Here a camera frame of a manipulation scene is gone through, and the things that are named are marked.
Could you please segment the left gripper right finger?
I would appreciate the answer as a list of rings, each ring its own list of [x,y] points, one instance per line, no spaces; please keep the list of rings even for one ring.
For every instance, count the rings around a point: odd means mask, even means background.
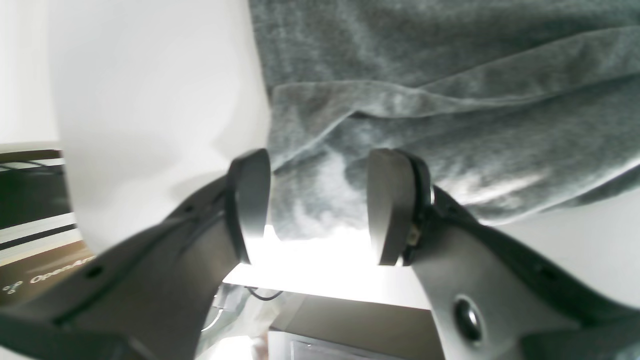
[[[412,269],[448,360],[637,360],[638,308],[479,223],[402,150],[371,150],[366,209],[378,265]]]

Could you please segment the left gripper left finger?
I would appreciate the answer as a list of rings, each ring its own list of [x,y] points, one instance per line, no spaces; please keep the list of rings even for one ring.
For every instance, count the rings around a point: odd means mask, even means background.
[[[235,158],[162,222],[3,308],[1,346],[36,360],[193,360],[220,285],[264,235],[270,187],[267,150]]]

